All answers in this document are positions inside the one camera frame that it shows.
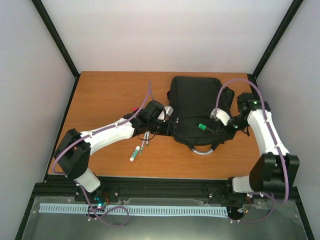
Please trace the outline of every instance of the white wall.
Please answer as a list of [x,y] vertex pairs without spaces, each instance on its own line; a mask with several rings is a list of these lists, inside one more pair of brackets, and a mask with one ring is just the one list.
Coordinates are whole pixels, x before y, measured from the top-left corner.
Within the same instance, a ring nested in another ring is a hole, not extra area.
[[43,0],[79,71],[252,73],[292,0]]
[[42,182],[74,78],[31,0],[0,1],[0,239]]
[[295,184],[320,239],[320,1],[304,1],[257,82],[300,167]]

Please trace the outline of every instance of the green object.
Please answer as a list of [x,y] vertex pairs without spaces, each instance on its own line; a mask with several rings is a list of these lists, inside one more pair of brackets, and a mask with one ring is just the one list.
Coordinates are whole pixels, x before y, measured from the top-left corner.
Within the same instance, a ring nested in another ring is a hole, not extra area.
[[198,128],[200,128],[201,130],[205,131],[206,128],[207,128],[207,126],[204,125],[204,124],[202,124],[202,123],[200,123],[199,126],[198,126]]

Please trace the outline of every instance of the black bag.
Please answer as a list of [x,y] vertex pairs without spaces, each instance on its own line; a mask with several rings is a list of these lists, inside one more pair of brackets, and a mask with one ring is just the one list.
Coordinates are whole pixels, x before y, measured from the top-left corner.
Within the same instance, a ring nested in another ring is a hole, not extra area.
[[[211,145],[214,150],[223,143],[210,131],[199,129],[199,124],[216,130],[222,126],[220,121],[210,119],[210,113],[216,106],[218,92],[222,87],[216,78],[175,76],[171,82],[167,97],[173,113],[170,120],[176,120],[174,139],[187,145],[191,150],[194,146]],[[218,107],[230,114],[230,107],[235,92],[226,87],[221,94]]]

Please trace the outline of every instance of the black metal frame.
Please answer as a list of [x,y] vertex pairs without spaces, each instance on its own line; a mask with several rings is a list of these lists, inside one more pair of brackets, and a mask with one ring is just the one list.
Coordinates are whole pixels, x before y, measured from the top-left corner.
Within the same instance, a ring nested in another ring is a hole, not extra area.
[[[73,74],[75,81],[70,94],[70,98],[65,109],[62,122],[59,128],[56,141],[54,143],[54,148],[51,153],[51,159],[53,158],[54,150],[57,147],[57,143],[68,114],[70,104],[72,102],[80,74],[77,71],[63,41],[61,40],[53,22],[46,11],[45,6],[41,0],[32,0],[36,10],[41,16],[45,26],[50,32],[54,42],[56,43],[59,51],[61,52],[66,64],[68,65],[71,73]],[[303,0],[293,0],[291,6],[286,12],[282,22],[280,23],[277,31],[275,32],[273,38],[271,39],[268,47],[266,48],[262,58],[260,59],[258,65],[256,66],[252,74],[248,74],[247,77],[249,81],[257,85],[257,78],[271,56],[273,50],[280,41],[282,35],[286,31],[288,25],[293,19],[295,13],[298,11]],[[251,87],[251,91],[255,98],[258,98],[258,94]],[[76,196],[76,191],[78,187],[73,181],[68,180],[64,176],[60,175],[48,175],[48,169],[45,173],[42,183],[36,183],[32,191],[30,200],[28,202],[27,208],[25,210],[24,217],[21,221],[20,227],[18,229],[16,240],[20,240],[23,237],[24,229],[26,227],[34,199],[37,196],[65,196],[70,197]],[[117,198],[128,199],[128,198],[184,198],[184,199],[201,199],[207,201],[208,203],[221,204],[226,207],[239,206],[240,203],[228,202],[225,198],[221,198],[221,193],[226,189],[226,180],[190,180],[190,179],[163,179],[163,178],[128,178],[128,177],[99,177],[100,181],[104,186],[110,186],[108,189],[108,195],[111,200],[116,201]],[[276,198],[283,198],[283,195],[276,195]],[[306,216],[298,189],[294,187],[290,192],[291,200],[295,200],[297,208],[307,234],[308,239],[314,240],[312,230],[310,228],[308,218]]]

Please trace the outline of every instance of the brown table surface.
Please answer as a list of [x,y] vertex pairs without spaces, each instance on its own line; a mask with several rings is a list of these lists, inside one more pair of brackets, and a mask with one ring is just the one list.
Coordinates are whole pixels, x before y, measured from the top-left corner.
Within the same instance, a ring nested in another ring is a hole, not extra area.
[[[234,78],[245,78],[245,73],[210,72],[109,72],[83,71],[76,87],[60,138],[66,131],[93,130],[122,118],[139,107],[152,80],[154,98],[168,105],[167,92],[174,76],[213,77],[222,84]],[[236,98],[251,92],[245,82],[229,85],[235,96],[231,107],[238,114]],[[141,140],[137,137],[121,140],[97,151],[90,157],[89,167],[97,176],[158,177],[183,179],[227,179],[248,175],[259,159],[259,149],[253,131],[250,137],[238,132],[233,140],[221,144],[214,153],[201,156],[176,142],[173,137],[155,136],[134,162],[129,161]],[[197,147],[206,150],[208,146]]]

